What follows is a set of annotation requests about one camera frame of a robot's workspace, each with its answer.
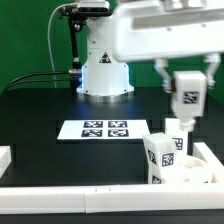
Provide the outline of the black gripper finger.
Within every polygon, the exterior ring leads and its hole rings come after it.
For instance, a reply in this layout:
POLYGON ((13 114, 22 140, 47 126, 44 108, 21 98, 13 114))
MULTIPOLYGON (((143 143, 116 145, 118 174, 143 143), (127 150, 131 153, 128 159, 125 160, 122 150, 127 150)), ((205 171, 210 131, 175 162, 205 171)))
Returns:
POLYGON ((167 59, 156 59, 154 62, 154 68, 163 80, 162 86, 164 91, 167 93, 172 93, 175 90, 175 87, 173 86, 174 82, 172 77, 166 70, 167 67, 168 67, 167 59))
POLYGON ((219 53, 211 53, 205 56, 204 62, 207 64, 205 76, 207 78, 207 86, 213 88, 215 86, 215 74, 221 63, 221 56, 219 53))

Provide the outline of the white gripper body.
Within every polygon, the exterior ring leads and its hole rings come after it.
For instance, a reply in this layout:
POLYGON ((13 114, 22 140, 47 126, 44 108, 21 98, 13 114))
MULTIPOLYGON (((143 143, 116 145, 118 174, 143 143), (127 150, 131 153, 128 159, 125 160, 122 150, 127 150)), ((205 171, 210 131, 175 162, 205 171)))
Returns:
POLYGON ((161 0, 119 5, 113 13, 118 61, 172 59, 224 52, 224 0, 168 11, 161 0))

